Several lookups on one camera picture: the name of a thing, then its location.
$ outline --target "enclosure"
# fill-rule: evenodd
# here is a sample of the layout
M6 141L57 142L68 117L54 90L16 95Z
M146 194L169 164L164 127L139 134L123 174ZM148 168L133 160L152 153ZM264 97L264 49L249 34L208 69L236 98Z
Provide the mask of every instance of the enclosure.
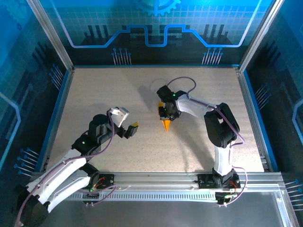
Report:
M13 226L17 184L49 170L96 114L125 107L139 122L90 163L113 173L105 202L75 192L42 226L300 226L303 2L299 0L1 1L1 223ZM203 116L159 120L157 90L174 78L191 95L227 103L245 144L232 161L244 190L218 208L200 190L214 146ZM174 81L174 92L190 80Z

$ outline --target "speckled tabletop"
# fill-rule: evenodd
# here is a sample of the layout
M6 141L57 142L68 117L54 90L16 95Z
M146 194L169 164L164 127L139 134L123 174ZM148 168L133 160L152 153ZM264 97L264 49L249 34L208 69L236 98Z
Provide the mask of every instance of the speckled tabletop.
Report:
M88 129L94 115L119 106L130 112L123 125L138 121L139 130L128 140L115 137L105 153L91 159L100 171L211 171L214 147L202 116L197 119L184 113L171 122L168 132L159 120L156 91L179 76L196 80L193 97L230 106L246 140L245 145L234 148L233 163L250 172L263 172L235 69L211 68L76 69L48 167ZM170 88L187 91L192 85L190 80L180 79Z

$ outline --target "gear icon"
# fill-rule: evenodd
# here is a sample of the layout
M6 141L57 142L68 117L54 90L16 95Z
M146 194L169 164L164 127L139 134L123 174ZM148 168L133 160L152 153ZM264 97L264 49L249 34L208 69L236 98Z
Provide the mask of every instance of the gear icon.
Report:
M18 23L25 19L27 15L26 0L2 0L1 3L6 6L7 11Z
M140 9L142 13L146 12L149 16L154 14L158 16L164 15L165 12L170 13L171 9L175 9L180 0L133 0L137 9Z

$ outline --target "orange object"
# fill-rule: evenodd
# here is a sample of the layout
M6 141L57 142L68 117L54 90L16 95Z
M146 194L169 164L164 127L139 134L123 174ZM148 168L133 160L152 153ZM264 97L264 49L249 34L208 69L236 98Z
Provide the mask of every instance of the orange object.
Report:
M170 120L162 120L162 123L164 125L165 131L169 130Z

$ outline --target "robotic arm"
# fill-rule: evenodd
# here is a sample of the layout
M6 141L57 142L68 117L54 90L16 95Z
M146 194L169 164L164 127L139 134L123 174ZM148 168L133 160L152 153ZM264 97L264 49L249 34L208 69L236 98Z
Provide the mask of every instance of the robotic arm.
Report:
M225 103L219 105L205 103L189 97L184 91L174 93L167 86L161 87L157 91L157 95L162 101L159 104L159 115L164 126L179 118L182 112L198 118L204 117L208 138L214 145L215 163L212 177L202 176L199 179L199 187L232 188L233 186L230 185L230 181L232 181L237 188L240 188L239 177L232 167L232 148L230 146L237 139L237 135L212 108L216 106L239 132L240 128L229 106Z
M101 145L113 136L118 135L128 139L137 132L137 122L130 125L127 130L121 126L128 115L129 112L125 108L116 107L110 109L107 115L94 116L89 123L89 129L74 142L71 149L56 165L26 187L17 186L16 217L21 210L21 217L17 222L20 221L27 227L40 226L56 205L77 190L86 189L93 192L112 186L114 175L101 175L88 162L100 153ZM21 208L26 199L28 200L25 206Z

